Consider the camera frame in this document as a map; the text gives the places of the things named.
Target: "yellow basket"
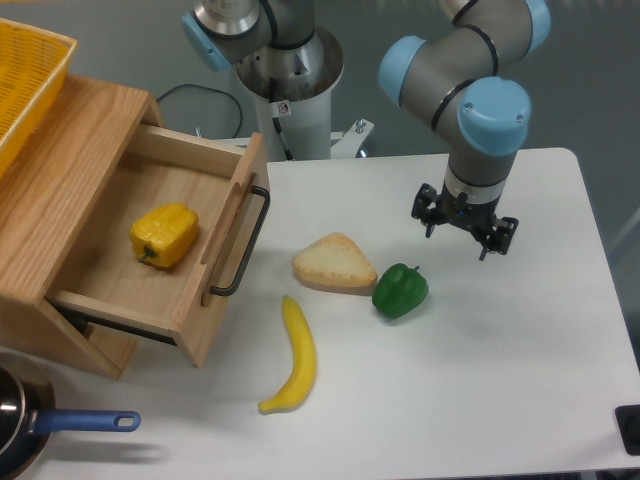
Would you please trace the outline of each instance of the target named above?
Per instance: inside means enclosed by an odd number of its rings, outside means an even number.
[[[0,18],[0,177],[58,95],[76,46]]]

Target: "saucepan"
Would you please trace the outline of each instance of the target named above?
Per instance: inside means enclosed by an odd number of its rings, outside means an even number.
[[[60,430],[133,432],[140,415],[119,410],[55,408],[48,376],[24,357],[0,355],[0,478],[15,478]]]

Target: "white table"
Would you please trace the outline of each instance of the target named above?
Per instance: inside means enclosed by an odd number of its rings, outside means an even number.
[[[519,153],[498,206],[520,226],[507,256],[410,217],[446,156],[270,164],[273,203],[202,370],[143,341],[125,378],[45,364],[58,405],[142,415],[132,434],[52,435],[25,479],[387,479],[640,466],[615,407],[640,376],[576,158]],[[420,265],[431,293],[395,326],[370,298],[306,289],[291,259],[350,235],[381,274]],[[296,412],[258,401],[291,368],[283,294],[307,314],[316,385]]]

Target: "blue joint cap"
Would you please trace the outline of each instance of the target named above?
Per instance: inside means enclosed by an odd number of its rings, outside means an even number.
[[[396,105],[400,105],[400,94],[409,66],[425,43],[425,40],[416,36],[401,38],[391,46],[380,63],[378,84]]]
[[[487,77],[469,85],[458,106],[460,131],[476,150],[502,157],[515,153],[529,130],[531,100],[512,80]]]
[[[527,53],[538,48],[549,35],[551,30],[551,14],[545,0],[526,0],[529,12],[531,12],[531,45]]]
[[[182,16],[182,28],[187,34],[191,46],[196,50],[200,58],[217,72],[228,70],[231,68],[229,60],[225,58],[215,43],[207,36],[202,30],[198,22],[193,18],[190,13],[185,13]]]

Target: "bread slice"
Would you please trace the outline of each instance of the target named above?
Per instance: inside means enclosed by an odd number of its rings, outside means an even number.
[[[343,233],[332,233],[293,259],[293,273],[309,288],[325,292],[372,295],[378,273],[358,245]]]

